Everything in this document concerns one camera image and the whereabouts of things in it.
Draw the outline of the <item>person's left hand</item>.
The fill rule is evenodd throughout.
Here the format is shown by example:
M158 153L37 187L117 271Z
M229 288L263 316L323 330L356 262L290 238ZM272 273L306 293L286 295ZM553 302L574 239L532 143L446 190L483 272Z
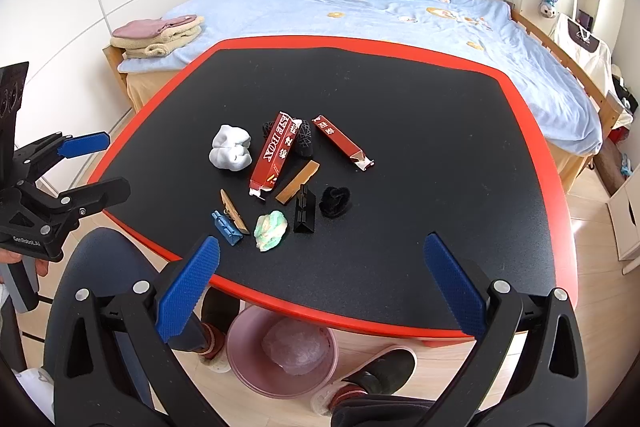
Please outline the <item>person's left hand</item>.
M40 277L45 277L49 273L49 262L43 259L30 259L35 263L35 271ZM0 262L5 265L16 265L17 263L21 263L23 261L23 256L19 253L14 253L13 251L6 251L5 249L0 249Z

